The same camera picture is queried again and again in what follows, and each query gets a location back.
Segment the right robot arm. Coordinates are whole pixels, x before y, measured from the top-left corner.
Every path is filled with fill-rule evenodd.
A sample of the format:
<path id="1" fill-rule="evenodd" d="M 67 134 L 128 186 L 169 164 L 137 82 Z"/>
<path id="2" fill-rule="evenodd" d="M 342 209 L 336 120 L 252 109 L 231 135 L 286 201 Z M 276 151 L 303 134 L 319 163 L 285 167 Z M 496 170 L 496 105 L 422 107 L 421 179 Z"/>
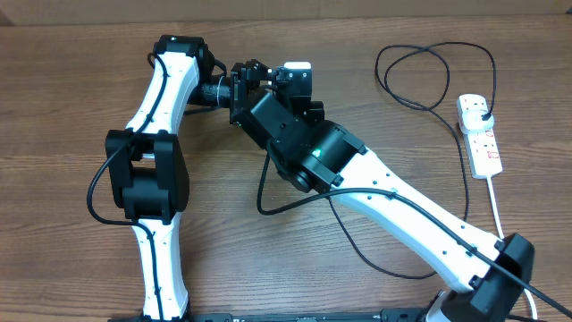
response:
<path id="1" fill-rule="evenodd" d="M 534 248 L 452 215 L 400 179 L 362 140 L 325 119 L 311 71 L 244 67 L 231 76 L 231 115 L 307 201 L 337 199 L 413 250 L 445 282 L 427 321 L 502 321 L 529 287 Z"/>

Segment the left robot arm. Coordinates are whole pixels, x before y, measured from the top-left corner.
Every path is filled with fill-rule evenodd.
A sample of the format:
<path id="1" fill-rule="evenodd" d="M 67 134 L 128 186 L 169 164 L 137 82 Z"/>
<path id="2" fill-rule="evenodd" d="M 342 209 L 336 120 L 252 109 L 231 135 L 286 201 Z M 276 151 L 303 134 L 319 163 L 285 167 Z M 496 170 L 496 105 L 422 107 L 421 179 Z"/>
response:
<path id="1" fill-rule="evenodd" d="M 147 57 L 153 76 L 138 112 L 105 139 L 106 161 L 123 225 L 135 234 L 145 285 L 139 321 L 190 321 L 180 250 L 180 224 L 189 202 L 189 173 L 178 132 L 198 113 L 232 109 L 231 82 L 201 37 L 163 35 Z"/>

